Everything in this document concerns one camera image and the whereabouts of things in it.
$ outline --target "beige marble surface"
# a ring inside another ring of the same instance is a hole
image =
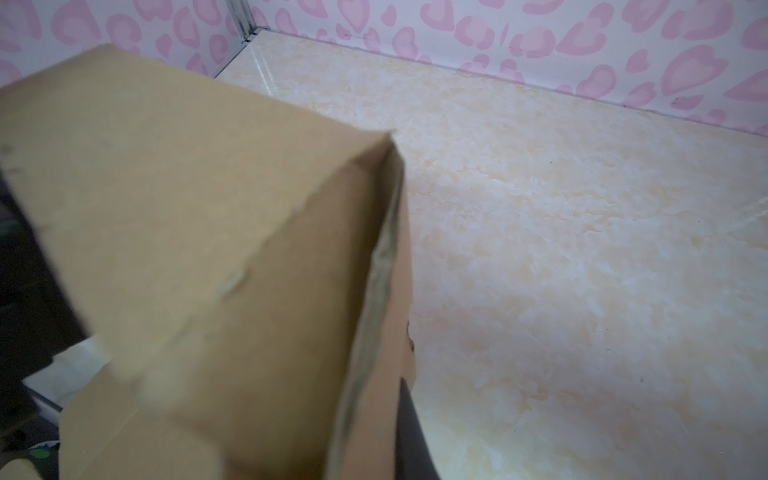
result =
[[[220,79],[396,129],[445,480],[766,478],[768,138],[270,32]]]

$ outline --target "brown cardboard box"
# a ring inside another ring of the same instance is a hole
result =
[[[0,167],[148,409],[230,473],[392,477],[412,294],[389,134],[103,46],[0,91]],[[65,411],[62,478],[141,458],[168,478],[142,448],[176,434],[136,407],[97,418],[125,396],[94,382]]]

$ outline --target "open box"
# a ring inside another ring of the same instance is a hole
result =
[[[393,477],[388,133],[102,46],[0,91],[0,167],[112,356],[62,414],[64,480]]]

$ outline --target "heart pattern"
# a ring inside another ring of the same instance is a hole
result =
[[[760,0],[250,0],[263,28],[768,136]],[[0,86],[104,41],[210,74],[223,0],[0,0]]]

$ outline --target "wallpaper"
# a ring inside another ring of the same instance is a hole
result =
[[[765,0],[251,0],[259,26],[768,136]]]
[[[241,43],[223,0],[0,0],[0,86],[108,41],[201,74]]]

